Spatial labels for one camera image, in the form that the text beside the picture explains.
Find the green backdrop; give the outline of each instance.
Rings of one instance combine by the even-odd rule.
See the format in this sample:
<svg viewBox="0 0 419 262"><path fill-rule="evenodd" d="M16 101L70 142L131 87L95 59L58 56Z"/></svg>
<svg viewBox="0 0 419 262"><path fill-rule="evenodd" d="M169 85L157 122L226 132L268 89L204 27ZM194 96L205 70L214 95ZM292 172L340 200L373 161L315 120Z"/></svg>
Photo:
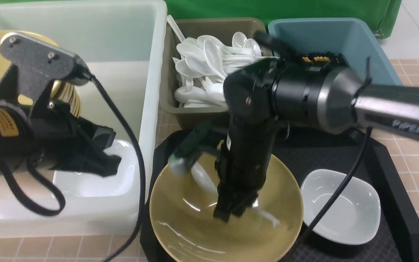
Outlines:
<svg viewBox="0 0 419 262"><path fill-rule="evenodd" d="M14 3L36 0L0 0ZM276 19L355 17L365 21L378 38L391 35L401 0L166 0L175 19L256 17L266 25Z"/></svg>

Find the white bowl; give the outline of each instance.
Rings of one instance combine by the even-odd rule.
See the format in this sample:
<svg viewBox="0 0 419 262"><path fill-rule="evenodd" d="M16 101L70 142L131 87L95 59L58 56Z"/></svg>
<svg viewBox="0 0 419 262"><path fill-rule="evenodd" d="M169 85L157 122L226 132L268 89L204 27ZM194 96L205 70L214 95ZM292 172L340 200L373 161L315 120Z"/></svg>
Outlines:
<svg viewBox="0 0 419 262"><path fill-rule="evenodd" d="M346 174L327 169L315 170L306 177L301 192L303 221L307 226L345 177ZM380 219L378 193L370 184L353 177L313 232L336 243L361 245L374 238Z"/></svg>

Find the yellow label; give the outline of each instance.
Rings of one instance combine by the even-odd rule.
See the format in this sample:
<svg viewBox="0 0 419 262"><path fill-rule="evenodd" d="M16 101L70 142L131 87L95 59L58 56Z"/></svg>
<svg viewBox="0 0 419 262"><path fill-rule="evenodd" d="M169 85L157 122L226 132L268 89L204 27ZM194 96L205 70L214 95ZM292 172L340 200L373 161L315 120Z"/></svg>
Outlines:
<svg viewBox="0 0 419 262"><path fill-rule="evenodd" d="M14 119L4 109L0 109L0 132L5 138L19 135Z"/></svg>

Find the brown plastic bin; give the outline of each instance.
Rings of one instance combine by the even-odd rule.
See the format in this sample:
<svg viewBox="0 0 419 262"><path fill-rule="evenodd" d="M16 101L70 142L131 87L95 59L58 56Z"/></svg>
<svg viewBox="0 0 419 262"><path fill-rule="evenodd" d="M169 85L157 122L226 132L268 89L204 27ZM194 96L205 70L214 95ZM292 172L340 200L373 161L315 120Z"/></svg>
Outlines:
<svg viewBox="0 0 419 262"><path fill-rule="evenodd" d="M235 32L242 32L248 38L258 31L266 32L263 22L256 18L207 18L176 20L185 37L197 38L200 35L213 35L225 45L232 45ZM163 52L163 68L161 69L160 106L163 111L174 115L182 129L191 129L198 123L211 120L215 126L226 127L229 123L227 108L179 108L179 103L173 97L179 88L176 80L176 68L173 57L180 58L176 50L179 43L172 29L168 25ZM272 55L268 49L263 49L263 55Z"/></svg>

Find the black tray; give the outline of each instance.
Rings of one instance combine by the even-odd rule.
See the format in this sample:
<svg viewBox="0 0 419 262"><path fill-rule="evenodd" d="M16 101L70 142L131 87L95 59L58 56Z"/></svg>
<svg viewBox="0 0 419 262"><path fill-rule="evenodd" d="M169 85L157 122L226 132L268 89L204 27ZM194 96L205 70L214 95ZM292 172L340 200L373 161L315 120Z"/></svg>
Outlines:
<svg viewBox="0 0 419 262"><path fill-rule="evenodd" d="M166 165L173 149L187 134L188 131L177 131L156 148L150 188ZM301 184L315 169L324 168L347 173L356 159L363 137L363 133L355 129L342 135L330 135L307 128L293 128L289 139L276 142L273 154L284 162L298 184ZM352 247L333 243L312 234L294 254L293 261L419 261L419 218L386 147L371 139L364 161L355 176L372 184L379 194L382 215L376 237L367 244ZM140 242L148 261L174 261L156 239L149 218L148 204Z"/></svg>

